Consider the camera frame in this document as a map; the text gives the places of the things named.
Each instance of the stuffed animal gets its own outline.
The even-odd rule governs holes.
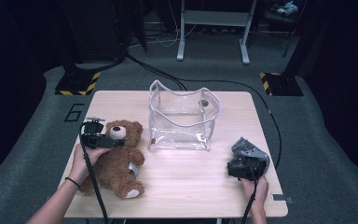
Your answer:
[[[144,185],[136,180],[131,167],[141,166],[145,162],[144,154],[137,149],[143,129],[138,121],[115,120],[105,125],[106,136],[113,139],[124,139],[123,147],[115,147],[108,153],[103,154],[93,166],[95,178],[101,186],[112,189],[120,198],[135,198],[142,195]],[[88,176],[82,185],[80,191],[88,193],[93,191],[91,178]]]

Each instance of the yellow and black striped tape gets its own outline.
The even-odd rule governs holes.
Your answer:
[[[57,95],[90,95],[92,93],[92,90],[94,90],[95,85],[97,84],[97,80],[100,77],[101,73],[97,73],[94,75],[94,77],[91,80],[91,83],[84,91],[56,91],[55,93]]]
[[[269,86],[269,82],[267,81],[267,75],[280,76],[280,73],[260,73],[261,81],[263,82],[264,91],[267,95],[272,95],[271,88]]]

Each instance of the teddy bear's head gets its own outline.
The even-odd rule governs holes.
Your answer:
[[[108,122],[105,127],[106,136],[113,139],[124,139],[124,145],[127,147],[136,147],[144,130],[144,127],[138,121],[125,119]]]

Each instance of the gray floor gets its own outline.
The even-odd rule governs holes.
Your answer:
[[[235,35],[198,35],[186,42],[182,62],[176,61],[177,41],[169,47],[159,42],[149,43],[148,52],[136,46],[129,48],[129,53],[179,78],[236,81],[261,94],[282,134],[282,158],[277,169],[282,190],[286,197],[295,201],[288,204],[286,217],[269,218],[268,223],[358,223],[358,167],[325,129],[321,111],[306,82],[302,77],[296,78],[304,92],[303,97],[267,96],[264,93],[259,73],[282,72],[295,45],[283,58],[285,38],[257,34],[249,49],[251,63],[243,65],[239,38]],[[0,223],[24,223],[54,193],[94,92],[145,91],[155,79],[172,90],[178,90],[174,82],[158,77],[128,59],[103,71],[93,93],[88,96],[55,95],[54,88],[62,74],[61,67],[46,72],[48,85],[44,98],[0,167]],[[254,97],[272,159],[277,159],[280,142],[277,130],[268,110],[253,90],[213,81],[183,83],[189,91],[201,87],[211,91],[249,91]],[[76,108],[82,111],[80,120],[64,122],[73,104],[84,104]],[[64,222],[85,223],[86,220],[67,218]]]

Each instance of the black base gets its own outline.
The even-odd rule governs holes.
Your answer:
[[[65,72],[55,89],[59,95],[88,95],[99,77],[98,71],[75,69],[74,72]]]
[[[285,77],[277,73],[261,73],[260,76],[267,95],[304,96],[294,77]]]

